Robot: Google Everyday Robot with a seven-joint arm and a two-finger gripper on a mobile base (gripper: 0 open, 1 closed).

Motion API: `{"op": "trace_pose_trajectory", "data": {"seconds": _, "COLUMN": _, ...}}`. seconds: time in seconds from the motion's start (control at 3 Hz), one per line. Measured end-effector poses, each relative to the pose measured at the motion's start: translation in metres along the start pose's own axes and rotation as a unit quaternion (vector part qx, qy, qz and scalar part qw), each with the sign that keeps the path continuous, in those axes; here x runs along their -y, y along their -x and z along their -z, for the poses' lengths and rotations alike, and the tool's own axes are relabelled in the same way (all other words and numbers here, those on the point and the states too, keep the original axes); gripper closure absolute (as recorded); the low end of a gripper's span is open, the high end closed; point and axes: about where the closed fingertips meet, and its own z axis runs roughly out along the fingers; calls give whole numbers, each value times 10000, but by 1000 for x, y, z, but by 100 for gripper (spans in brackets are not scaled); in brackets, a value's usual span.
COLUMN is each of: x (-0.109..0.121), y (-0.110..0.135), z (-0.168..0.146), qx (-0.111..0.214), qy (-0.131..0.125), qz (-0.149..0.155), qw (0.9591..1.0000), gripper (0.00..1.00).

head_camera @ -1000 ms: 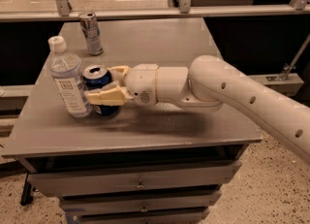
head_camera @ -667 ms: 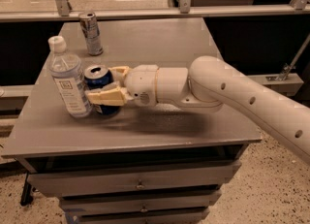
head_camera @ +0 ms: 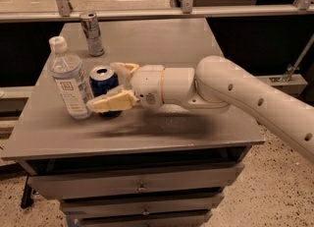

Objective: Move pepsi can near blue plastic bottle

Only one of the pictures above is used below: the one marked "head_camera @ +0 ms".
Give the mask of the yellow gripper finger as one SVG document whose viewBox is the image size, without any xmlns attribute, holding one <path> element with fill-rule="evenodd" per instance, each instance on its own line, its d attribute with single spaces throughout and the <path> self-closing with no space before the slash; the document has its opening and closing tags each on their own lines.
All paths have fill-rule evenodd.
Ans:
<svg viewBox="0 0 314 227">
<path fill-rule="evenodd" d="M 87 108 L 95 113 L 124 111 L 132 109 L 138 102 L 132 90 L 121 90 L 118 93 L 107 93 L 89 100 Z"/>
<path fill-rule="evenodd" d="M 124 87 L 130 86 L 132 74 L 139 69 L 139 65 L 135 63 L 114 62 L 110 67 L 117 73 L 119 84 Z"/>
</svg>

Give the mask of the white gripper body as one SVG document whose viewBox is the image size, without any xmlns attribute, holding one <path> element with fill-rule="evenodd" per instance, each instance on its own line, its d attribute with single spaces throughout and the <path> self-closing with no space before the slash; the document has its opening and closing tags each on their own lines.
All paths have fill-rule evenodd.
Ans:
<svg viewBox="0 0 314 227">
<path fill-rule="evenodd" d="M 143 107 L 160 107 L 163 104 L 161 79 L 162 65 L 146 65 L 136 70 L 131 77 L 131 89 Z"/>
</svg>

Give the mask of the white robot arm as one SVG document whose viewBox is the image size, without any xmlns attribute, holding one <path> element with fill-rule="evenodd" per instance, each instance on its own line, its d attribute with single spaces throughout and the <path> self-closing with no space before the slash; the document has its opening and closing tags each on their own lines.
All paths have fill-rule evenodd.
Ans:
<svg viewBox="0 0 314 227">
<path fill-rule="evenodd" d="M 207 56 L 194 68 L 112 63 L 119 85 L 87 102 L 96 113 L 174 104 L 193 112 L 246 112 L 314 162 L 314 107 L 263 83 L 236 63 Z"/>
</svg>

